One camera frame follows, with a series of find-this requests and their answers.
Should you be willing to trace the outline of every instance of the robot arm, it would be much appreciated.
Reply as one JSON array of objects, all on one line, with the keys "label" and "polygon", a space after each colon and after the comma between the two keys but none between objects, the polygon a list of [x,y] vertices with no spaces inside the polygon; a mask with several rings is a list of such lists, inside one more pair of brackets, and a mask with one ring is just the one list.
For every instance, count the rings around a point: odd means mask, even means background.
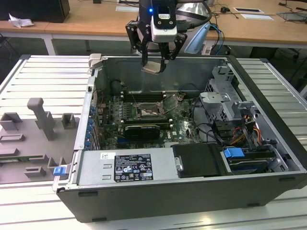
[{"label": "robot arm", "polygon": [[[209,17],[197,23],[187,20],[176,20],[176,5],[178,3],[202,2]],[[127,34],[134,49],[142,55],[143,70],[158,74],[163,72],[169,60],[174,60],[187,39],[188,29],[205,24],[212,13],[203,0],[140,0],[138,21],[130,21],[126,25]],[[169,43],[174,42],[175,48],[169,49]],[[156,44],[161,53],[160,63],[148,61],[150,44]]]}]

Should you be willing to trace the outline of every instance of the desk leg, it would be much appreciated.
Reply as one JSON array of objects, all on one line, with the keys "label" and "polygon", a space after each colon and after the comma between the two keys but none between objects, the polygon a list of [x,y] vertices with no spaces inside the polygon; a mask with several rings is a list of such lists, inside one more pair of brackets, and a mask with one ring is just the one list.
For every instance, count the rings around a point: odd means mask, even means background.
[{"label": "desk leg", "polygon": [[84,41],[85,41],[86,51],[91,51],[90,41],[89,40],[84,40]]},{"label": "desk leg", "polygon": [[48,54],[49,55],[57,55],[56,49],[52,44],[52,35],[51,34],[43,34],[42,39],[45,42]]}]

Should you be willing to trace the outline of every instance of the paper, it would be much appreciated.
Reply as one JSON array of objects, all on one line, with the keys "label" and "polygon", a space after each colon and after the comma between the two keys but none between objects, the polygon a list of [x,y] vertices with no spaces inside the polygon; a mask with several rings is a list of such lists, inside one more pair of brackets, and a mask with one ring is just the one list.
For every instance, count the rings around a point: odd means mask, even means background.
[{"label": "paper", "polygon": [[16,26],[18,28],[21,28],[22,26],[34,25],[30,19],[15,18],[11,16],[10,13],[9,13],[9,16],[10,16],[9,23],[13,24],[13,26]]},{"label": "paper", "polygon": [[267,15],[256,15],[256,14],[241,14],[245,19],[258,19],[258,20],[274,20],[270,16]]}]

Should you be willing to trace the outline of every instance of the blue latch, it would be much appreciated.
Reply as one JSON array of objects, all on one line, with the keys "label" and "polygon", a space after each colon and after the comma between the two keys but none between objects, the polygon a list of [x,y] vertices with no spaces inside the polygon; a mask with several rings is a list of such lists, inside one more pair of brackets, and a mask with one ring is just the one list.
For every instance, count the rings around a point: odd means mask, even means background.
[{"label": "blue latch", "polygon": [[66,167],[64,166],[57,166],[53,170],[54,176],[65,176],[66,175]]},{"label": "blue latch", "polygon": [[241,148],[226,148],[224,151],[226,158],[229,157],[245,157]]}]

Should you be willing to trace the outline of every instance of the wooden desk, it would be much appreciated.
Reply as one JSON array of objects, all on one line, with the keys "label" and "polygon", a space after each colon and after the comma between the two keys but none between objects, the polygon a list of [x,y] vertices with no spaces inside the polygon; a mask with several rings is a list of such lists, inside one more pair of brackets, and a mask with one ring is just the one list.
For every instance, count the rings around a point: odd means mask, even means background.
[{"label": "wooden desk", "polygon": [[[289,9],[279,6],[281,0],[219,0],[227,4],[232,12],[233,7],[257,8],[264,14],[288,12]],[[115,40],[128,41],[125,25],[135,20],[136,12],[116,11],[116,3],[102,2],[93,4],[91,0],[70,0],[71,11],[64,23],[39,23],[35,26],[18,29],[8,22],[0,22],[0,32],[4,36],[39,37],[44,39],[48,53],[55,55],[52,39],[81,40]],[[288,1],[288,6],[305,7],[306,3]],[[221,6],[215,5],[212,11],[219,12]],[[219,15],[220,29],[225,34],[225,45],[292,47],[307,48],[307,25],[305,23],[284,22],[278,15],[271,16],[273,21],[245,19],[237,14]],[[215,41],[217,34],[210,31],[207,40]]]},{"label": "wooden desk", "polygon": [[[219,0],[221,4],[227,4],[231,12],[237,13],[233,7],[260,9],[264,14],[276,14],[280,12],[289,12],[289,9],[279,6],[281,0]],[[307,3],[287,2],[288,7],[294,11],[296,7],[307,8]],[[215,5],[213,11],[220,11],[221,6]],[[303,45],[307,47],[307,24],[285,22],[278,15],[270,16],[274,21],[245,19],[240,14],[219,15],[217,19],[219,28],[225,34],[225,43],[228,45],[242,45],[249,43],[249,46],[268,46],[268,47],[287,47],[293,45]],[[208,38],[212,37],[214,32],[210,31]]]},{"label": "wooden desk", "polygon": [[116,11],[116,3],[93,4],[70,0],[71,11],[64,23],[50,23],[48,34],[127,36],[125,26],[138,13]]}]

